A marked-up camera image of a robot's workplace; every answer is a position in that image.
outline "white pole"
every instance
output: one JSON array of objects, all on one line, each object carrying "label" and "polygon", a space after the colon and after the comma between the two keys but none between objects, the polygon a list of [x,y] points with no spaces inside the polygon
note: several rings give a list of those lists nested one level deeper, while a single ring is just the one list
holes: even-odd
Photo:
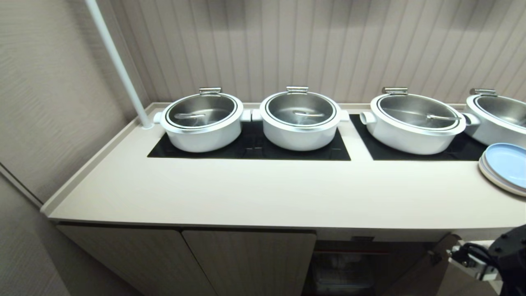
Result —
[{"label": "white pole", "polygon": [[133,104],[137,115],[139,116],[139,120],[143,124],[143,128],[150,129],[154,127],[154,124],[150,121],[148,115],[146,115],[146,111],[144,110],[143,104],[140,102],[139,96],[137,95],[137,92],[133,87],[132,81],[128,76],[128,72],[126,72],[126,68],[124,68],[123,61],[120,59],[119,52],[115,47],[115,43],[113,43],[112,36],[109,34],[108,27],[106,26],[102,14],[100,13],[99,7],[97,5],[97,0],[86,0],[86,5],[89,8],[89,12],[92,15],[93,21],[97,26],[99,34],[102,37],[102,40],[104,41],[104,45],[108,50],[109,56],[112,58],[115,68],[117,68],[117,73],[119,74],[119,77],[124,84],[124,88],[128,93],[130,101]]}]

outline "stack of plates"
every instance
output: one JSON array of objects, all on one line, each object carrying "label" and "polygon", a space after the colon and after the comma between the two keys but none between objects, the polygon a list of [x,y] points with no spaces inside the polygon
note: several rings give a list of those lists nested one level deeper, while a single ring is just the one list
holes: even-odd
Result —
[{"label": "stack of plates", "polygon": [[480,157],[479,168],[498,187],[526,196],[526,149],[507,143],[490,145]]}]

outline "stainless steel lid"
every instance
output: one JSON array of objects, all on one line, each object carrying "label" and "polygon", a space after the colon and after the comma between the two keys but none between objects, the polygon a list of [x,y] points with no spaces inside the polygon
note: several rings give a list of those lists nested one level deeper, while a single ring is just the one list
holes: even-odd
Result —
[{"label": "stainless steel lid", "polygon": [[526,129],[526,103],[498,96],[495,90],[474,88],[471,93],[480,94],[475,99],[475,104],[484,112],[504,122]]},{"label": "stainless steel lid", "polygon": [[431,98],[407,93],[407,88],[384,88],[387,96],[378,101],[378,108],[388,117],[406,125],[426,130],[456,127],[461,119],[446,104]]},{"label": "stainless steel lid", "polygon": [[237,107],[232,98],[221,94],[221,87],[200,88],[199,94],[174,104],[166,112],[166,121],[185,129],[203,128],[231,117]]},{"label": "stainless steel lid", "polygon": [[287,86],[287,92],[272,97],[267,113],[275,120],[292,126],[322,125],[336,116],[336,108],[326,98],[308,92],[304,86]]}]

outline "backsplash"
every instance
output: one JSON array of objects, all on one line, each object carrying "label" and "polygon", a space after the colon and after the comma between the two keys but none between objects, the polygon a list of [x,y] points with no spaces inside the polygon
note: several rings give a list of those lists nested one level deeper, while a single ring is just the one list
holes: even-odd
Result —
[{"label": "backsplash", "polygon": [[340,103],[383,86],[449,103],[526,98],[524,0],[112,0],[152,101],[222,86],[260,102],[306,85]]}]

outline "metal bracket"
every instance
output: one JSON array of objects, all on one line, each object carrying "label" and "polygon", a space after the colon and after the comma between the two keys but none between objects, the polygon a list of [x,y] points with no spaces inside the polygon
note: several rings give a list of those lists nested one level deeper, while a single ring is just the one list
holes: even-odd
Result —
[{"label": "metal bracket", "polygon": [[201,87],[199,89],[200,94],[218,94],[222,91],[221,87]]},{"label": "metal bracket", "polygon": [[407,87],[388,86],[382,88],[382,94],[407,95]]},{"label": "metal bracket", "polygon": [[288,93],[307,94],[308,91],[309,91],[309,87],[307,86],[287,86]]},{"label": "metal bracket", "polygon": [[491,88],[472,88],[469,90],[469,94],[471,95],[493,95],[497,96],[496,90],[492,90]]}]

